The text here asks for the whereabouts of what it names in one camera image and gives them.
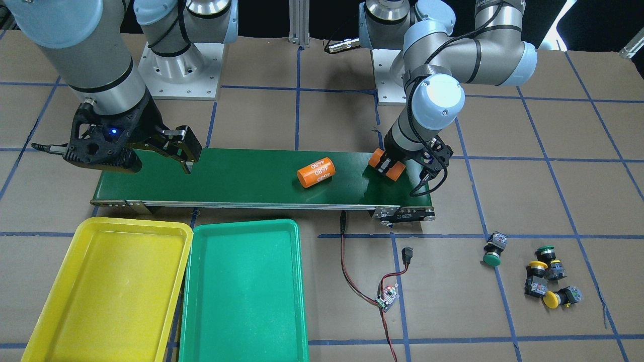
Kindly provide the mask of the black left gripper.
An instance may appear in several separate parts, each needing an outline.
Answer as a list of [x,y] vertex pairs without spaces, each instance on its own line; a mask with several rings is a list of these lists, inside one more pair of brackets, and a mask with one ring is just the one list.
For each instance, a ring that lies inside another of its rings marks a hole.
[[399,128],[393,128],[385,135],[383,146],[384,151],[394,160],[405,165],[411,161],[420,165],[420,184],[427,184],[440,173],[442,177],[439,184],[443,184],[448,178],[448,166],[453,149],[439,136],[430,138],[425,143],[414,142],[401,133]]

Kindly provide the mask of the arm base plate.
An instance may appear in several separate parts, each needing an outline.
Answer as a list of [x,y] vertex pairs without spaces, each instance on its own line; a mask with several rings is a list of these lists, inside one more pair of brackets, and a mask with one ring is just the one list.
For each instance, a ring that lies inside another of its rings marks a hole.
[[404,106],[406,94],[402,80],[404,75],[402,51],[373,49],[371,53],[378,104]]
[[226,52],[219,43],[194,43],[175,57],[145,49],[138,71],[155,100],[215,101]]

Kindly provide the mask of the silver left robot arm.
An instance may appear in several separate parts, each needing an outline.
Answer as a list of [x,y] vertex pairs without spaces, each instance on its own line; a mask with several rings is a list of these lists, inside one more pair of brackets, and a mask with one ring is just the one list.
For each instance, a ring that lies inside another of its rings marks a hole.
[[369,165],[396,180],[404,162],[423,165],[421,179],[448,165],[439,140],[464,108],[464,84],[522,85],[537,65],[533,44],[522,40],[525,1],[476,1],[474,30],[453,35],[456,15],[443,1],[365,1],[359,5],[363,48],[399,51],[393,71],[406,105]]

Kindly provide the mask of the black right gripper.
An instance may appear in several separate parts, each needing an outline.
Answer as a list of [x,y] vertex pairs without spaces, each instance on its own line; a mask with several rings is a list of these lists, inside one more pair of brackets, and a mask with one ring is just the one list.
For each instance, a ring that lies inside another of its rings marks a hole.
[[[145,143],[152,137],[155,143]],[[189,126],[167,129],[151,94],[145,93],[131,110],[115,115],[99,115],[95,105],[81,103],[63,159],[82,168],[136,173],[142,161],[133,149],[171,158],[191,174],[203,147]]]

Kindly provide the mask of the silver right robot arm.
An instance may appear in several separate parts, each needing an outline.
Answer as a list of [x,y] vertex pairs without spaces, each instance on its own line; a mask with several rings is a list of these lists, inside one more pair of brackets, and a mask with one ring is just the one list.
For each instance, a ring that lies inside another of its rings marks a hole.
[[136,173],[138,149],[189,174],[202,153],[195,133],[163,122],[156,98],[216,97],[226,44],[238,35],[237,1],[7,1],[78,96],[69,142],[32,144],[78,167]]

